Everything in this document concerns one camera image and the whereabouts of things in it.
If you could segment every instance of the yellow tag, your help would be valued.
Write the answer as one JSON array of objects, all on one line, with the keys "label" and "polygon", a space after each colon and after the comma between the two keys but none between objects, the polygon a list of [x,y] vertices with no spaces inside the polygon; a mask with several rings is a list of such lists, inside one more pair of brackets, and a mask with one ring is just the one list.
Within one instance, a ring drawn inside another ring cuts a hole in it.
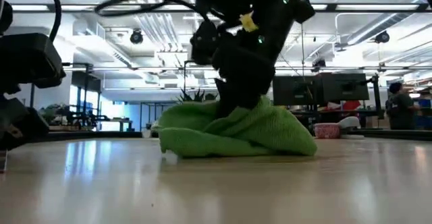
[{"label": "yellow tag", "polygon": [[253,13],[254,12],[252,11],[251,13],[240,15],[240,21],[242,22],[243,28],[247,32],[253,32],[258,29],[258,26],[252,20]]}]

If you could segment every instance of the pink container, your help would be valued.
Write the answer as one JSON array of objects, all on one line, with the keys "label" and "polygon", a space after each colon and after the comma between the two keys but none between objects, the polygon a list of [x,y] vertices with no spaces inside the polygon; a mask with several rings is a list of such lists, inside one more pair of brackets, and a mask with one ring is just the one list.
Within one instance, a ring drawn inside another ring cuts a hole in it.
[{"label": "pink container", "polygon": [[340,128],[337,123],[316,123],[314,131],[318,139],[337,139],[340,137]]}]

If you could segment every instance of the monitor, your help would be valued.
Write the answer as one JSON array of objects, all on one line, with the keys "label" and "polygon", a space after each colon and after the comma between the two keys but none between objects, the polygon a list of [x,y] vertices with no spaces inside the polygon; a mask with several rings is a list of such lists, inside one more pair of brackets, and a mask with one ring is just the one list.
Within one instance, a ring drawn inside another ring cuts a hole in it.
[{"label": "monitor", "polygon": [[275,76],[273,102],[274,105],[321,104],[321,88],[321,80],[315,76]]},{"label": "monitor", "polygon": [[324,101],[369,100],[366,74],[319,74]]}]

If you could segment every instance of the green cloth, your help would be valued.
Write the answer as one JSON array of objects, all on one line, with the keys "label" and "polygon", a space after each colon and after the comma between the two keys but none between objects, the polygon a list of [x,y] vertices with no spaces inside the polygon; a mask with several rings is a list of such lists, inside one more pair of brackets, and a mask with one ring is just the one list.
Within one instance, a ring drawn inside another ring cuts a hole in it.
[{"label": "green cloth", "polygon": [[214,119],[218,102],[184,103],[159,118],[161,150],[183,157],[314,155],[317,145],[289,111],[263,96],[252,109],[236,108]]}]

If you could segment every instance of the table surface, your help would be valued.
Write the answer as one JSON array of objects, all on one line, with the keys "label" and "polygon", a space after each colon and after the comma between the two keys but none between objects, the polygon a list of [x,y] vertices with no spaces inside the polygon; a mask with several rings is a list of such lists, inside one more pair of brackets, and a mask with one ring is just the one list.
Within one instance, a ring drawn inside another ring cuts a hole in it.
[{"label": "table surface", "polygon": [[0,223],[432,223],[432,144],[318,140],[315,157],[179,159],[158,139],[27,144]]}]

